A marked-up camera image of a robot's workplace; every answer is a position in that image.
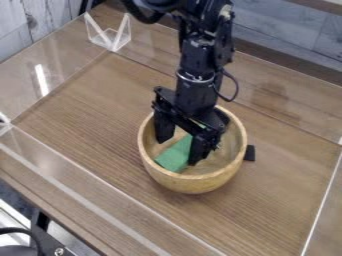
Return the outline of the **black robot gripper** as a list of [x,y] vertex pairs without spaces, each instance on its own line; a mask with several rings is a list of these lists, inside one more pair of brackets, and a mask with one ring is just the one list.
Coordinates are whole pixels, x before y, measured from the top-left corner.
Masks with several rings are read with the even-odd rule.
[[230,122],[218,109],[222,75],[211,72],[192,76],[183,70],[176,73],[176,88],[153,88],[153,126],[159,144],[173,137],[180,127],[192,135],[188,164],[193,166],[216,149]]

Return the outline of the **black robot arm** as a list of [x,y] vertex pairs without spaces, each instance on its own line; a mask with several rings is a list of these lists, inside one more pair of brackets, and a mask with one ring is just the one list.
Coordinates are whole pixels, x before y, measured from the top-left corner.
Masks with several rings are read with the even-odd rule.
[[180,63],[176,88],[153,88],[153,127],[163,143],[176,128],[192,135],[187,163],[193,165],[218,148],[230,117],[216,101],[234,99],[220,94],[222,79],[231,76],[224,66],[232,62],[231,0],[120,0],[129,14],[144,24],[169,14],[177,22]]

